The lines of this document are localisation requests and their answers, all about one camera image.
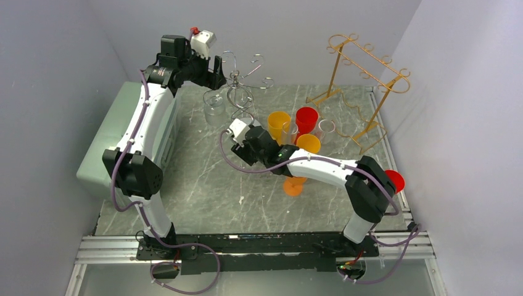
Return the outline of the clear ribbed wine glass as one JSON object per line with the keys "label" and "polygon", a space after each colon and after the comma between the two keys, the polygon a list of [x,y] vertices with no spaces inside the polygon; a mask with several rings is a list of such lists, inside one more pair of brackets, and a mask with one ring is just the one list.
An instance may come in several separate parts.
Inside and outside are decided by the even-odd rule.
{"label": "clear ribbed wine glass", "polygon": [[208,125],[221,126],[226,121],[226,109],[221,94],[207,91],[203,96],[204,115]]}

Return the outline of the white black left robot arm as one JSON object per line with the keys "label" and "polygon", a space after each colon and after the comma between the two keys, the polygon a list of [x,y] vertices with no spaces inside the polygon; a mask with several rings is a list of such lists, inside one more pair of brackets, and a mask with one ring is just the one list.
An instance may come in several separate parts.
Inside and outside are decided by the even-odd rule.
{"label": "white black left robot arm", "polygon": [[215,34],[207,30],[192,30],[189,38],[162,36],[155,62],[139,72],[141,92],[124,136],[102,154],[114,208],[118,212],[137,209],[144,225],[144,242],[153,245],[153,251],[163,259],[176,253],[178,243],[159,196],[163,171],[152,159],[154,140],[167,107],[185,82],[210,90],[226,83],[220,56],[215,56],[213,68],[209,67],[215,41]]}

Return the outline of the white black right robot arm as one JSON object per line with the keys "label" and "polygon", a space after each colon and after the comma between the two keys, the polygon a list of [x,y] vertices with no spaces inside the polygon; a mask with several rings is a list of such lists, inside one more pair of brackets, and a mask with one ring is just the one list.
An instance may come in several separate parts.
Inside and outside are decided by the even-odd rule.
{"label": "white black right robot arm", "polygon": [[295,145],[279,145],[261,126],[236,120],[222,131],[233,142],[231,152],[252,166],[261,163],[258,174],[270,172],[285,177],[308,178],[344,189],[353,213],[342,230],[340,249],[354,256],[363,249],[364,238],[386,216],[387,208],[399,213],[393,197],[402,187],[374,158],[341,160],[309,152]]}

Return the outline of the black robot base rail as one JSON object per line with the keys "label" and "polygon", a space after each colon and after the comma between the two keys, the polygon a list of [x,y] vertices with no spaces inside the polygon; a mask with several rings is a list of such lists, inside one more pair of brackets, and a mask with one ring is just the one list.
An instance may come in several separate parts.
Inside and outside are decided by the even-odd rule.
{"label": "black robot base rail", "polygon": [[312,269],[334,272],[344,261],[379,256],[374,241],[354,244],[341,232],[177,234],[177,248],[138,239],[138,261],[176,261],[183,275],[232,271]]}

